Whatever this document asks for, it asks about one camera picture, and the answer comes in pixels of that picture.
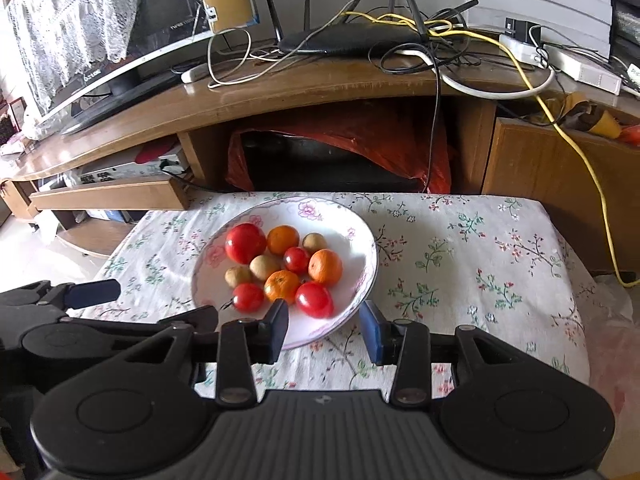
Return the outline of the orange mandarin back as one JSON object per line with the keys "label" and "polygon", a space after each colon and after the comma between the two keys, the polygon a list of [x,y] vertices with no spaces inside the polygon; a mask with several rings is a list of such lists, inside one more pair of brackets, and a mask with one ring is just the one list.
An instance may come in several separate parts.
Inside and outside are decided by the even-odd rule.
{"label": "orange mandarin back", "polygon": [[299,232],[294,226],[275,226],[267,235],[267,248],[275,256],[282,257],[291,247],[299,244]]}

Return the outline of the orange mandarin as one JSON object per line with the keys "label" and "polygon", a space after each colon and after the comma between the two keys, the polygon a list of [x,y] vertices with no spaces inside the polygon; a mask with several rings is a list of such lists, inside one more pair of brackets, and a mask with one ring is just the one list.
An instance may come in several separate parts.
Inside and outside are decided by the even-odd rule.
{"label": "orange mandarin", "polygon": [[324,286],[331,287],[341,281],[343,263],[334,250],[324,248],[315,252],[308,263],[309,277]]}
{"label": "orange mandarin", "polygon": [[275,256],[282,257],[291,247],[299,244],[299,232],[294,226],[275,226],[267,235],[267,248]]}
{"label": "orange mandarin", "polygon": [[288,270],[279,270],[265,281],[264,293],[269,301],[282,299],[288,304],[294,304],[299,285],[299,277],[296,274]]}

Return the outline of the white lace cloth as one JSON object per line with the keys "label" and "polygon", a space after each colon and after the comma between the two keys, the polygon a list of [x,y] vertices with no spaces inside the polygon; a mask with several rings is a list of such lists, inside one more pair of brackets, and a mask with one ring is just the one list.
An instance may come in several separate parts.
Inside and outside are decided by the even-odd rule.
{"label": "white lace cloth", "polygon": [[6,7],[42,112],[78,74],[126,58],[139,0],[10,0]]}

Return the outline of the white power strip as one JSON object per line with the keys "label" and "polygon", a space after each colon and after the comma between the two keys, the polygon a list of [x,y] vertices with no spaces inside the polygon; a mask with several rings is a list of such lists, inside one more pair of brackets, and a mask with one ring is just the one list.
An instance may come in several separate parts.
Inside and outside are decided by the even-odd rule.
{"label": "white power strip", "polygon": [[[507,47],[522,63],[544,68],[544,56],[532,44],[518,41],[509,35],[499,36],[500,44]],[[570,53],[557,47],[545,46],[549,64],[561,73],[581,84],[618,96],[622,90],[622,78],[582,55]]]}

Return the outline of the red cherry tomato centre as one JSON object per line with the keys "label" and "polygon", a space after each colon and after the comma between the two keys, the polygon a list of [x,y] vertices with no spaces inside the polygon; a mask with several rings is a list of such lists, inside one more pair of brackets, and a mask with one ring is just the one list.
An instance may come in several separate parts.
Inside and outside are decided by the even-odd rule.
{"label": "red cherry tomato centre", "polygon": [[294,246],[288,248],[283,255],[283,263],[286,270],[298,276],[307,274],[310,255],[305,248]]}

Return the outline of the large red tomato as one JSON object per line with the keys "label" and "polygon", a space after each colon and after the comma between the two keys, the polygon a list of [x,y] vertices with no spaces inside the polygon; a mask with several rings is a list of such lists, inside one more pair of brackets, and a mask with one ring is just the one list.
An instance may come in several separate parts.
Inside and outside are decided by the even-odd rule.
{"label": "large red tomato", "polygon": [[240,223],[234,226],[224,240],[224,251],[234,262],[249,264],[255,257],[267,249],[267,239],[261,228],[253,223]]}

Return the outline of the wooden TV stand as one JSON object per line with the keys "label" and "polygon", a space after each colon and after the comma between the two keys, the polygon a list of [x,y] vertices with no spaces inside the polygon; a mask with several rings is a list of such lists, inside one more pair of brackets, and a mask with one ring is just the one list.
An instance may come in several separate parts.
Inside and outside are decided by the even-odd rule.
{"label": "wooden TV stand", "polygon": [[[176,136],[196,180],[216,186],[224,180],[230,134],[240,120],[305,107],[354,107],[364,102],[442,122],[457,147],[451,174],[452,188],[460,194],[485,194],[483,182],[496,120],[523,122],[501,116],[493,102],[437,88],[427,73],[386,75],[363,60],[326,58],[236,88],[213,91],[201,81],[179,84],[84,131],[50,136],[24,156],[14,177],[35,181],[55,176],[136,145]],[[577,130],[558,135],[579,155],[596,185],[613,269],[619,269],[604,192],[588,158],[568,135],[571,131]]]}

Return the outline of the white remote control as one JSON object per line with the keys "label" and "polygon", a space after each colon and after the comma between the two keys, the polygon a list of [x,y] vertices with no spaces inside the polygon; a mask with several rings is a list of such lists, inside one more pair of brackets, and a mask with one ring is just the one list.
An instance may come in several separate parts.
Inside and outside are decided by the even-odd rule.
{"label": "white remote control", "polygon": [[184,84],[194,84],[205,78],[212,78],[212,70],[208,63],[193,66],[181,74],[181,81]]}

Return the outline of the small red tomato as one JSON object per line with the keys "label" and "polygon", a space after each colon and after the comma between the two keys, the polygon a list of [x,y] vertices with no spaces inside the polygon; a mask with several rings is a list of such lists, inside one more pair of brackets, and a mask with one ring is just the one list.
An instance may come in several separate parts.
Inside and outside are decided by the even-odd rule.
{"label": "small red tomato", "polygon": [[307,282],[299,286],[296,290],[295,304],[311,318],[330,318],[334,313],[330,292],[316,282]]}

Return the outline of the tan longan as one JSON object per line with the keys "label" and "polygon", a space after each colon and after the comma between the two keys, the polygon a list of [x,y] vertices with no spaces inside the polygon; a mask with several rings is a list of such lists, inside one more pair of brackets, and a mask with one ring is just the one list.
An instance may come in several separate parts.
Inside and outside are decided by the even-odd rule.
{"label": "tan longan", "polygon": [[260,282],[267,281],[274,272],[280,269],[280,260],[269,254],[259,255],[250,262],[250,273]]}
{"label": "tan longan", "polygon": [[309,233],[303,238],[302,246],[309,255],[312,255],[319,250],[328,248],[328,242],[320,233]]}

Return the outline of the silver media player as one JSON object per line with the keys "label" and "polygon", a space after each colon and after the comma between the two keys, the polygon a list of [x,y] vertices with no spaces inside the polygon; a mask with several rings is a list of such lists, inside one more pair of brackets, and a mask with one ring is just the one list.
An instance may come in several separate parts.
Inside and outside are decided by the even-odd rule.
{"label": "silver media player", "polygon": [[79,168],[42,179],[39,184],[45,191],[51,191],[78,185],[163,176],[167,171],[181,176],[188,169],[189,163],[181,145],[169,139],[167,142],[135,146],[95,162],[88,162]]}

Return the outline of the tan longan fruit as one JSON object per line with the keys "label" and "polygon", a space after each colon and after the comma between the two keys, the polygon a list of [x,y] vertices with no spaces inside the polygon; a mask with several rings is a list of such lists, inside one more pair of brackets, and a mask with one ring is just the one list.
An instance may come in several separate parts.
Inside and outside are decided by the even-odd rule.
{"label": "tan longan fruit", "polygon": [[231,289],[235,289],[242,284],[251,283],[253,275],[247,266],[232,266],[224,272],[224,281]]}

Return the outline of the tan longan back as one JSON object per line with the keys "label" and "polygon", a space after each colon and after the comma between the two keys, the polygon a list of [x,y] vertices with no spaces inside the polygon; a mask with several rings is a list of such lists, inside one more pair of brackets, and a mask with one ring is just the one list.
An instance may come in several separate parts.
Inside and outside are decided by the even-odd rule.
{"label": "tan longan back", "polygon": [[302,246],[309,255],[312,255],[319,250],[328,248],[328,242],[320,233],[309,233],[303,238]]}

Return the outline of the red tomato with stem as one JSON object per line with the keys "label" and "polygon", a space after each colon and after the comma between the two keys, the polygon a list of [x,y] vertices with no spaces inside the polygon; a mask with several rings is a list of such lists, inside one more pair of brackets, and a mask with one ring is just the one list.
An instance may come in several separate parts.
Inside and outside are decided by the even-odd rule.
{"label": "red tomato with stem", "polygon": [[231,299],[220,308],[221,310],[235,308],[241,313],[253,313],[262,307],[264,301],[265,294],[260,286],[254,283],[242,283],[233,289]]}

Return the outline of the tan longan centre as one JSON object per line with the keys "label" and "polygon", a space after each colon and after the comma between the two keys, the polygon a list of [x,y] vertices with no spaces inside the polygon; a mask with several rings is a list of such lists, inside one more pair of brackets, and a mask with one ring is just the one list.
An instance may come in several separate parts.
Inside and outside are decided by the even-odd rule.
{"label": "tan longan centre", "polygon": [[269,254],[259,255],[250,262],[250,273],[260,282],[267,281],[274,272],[280,269],[280,260]]}

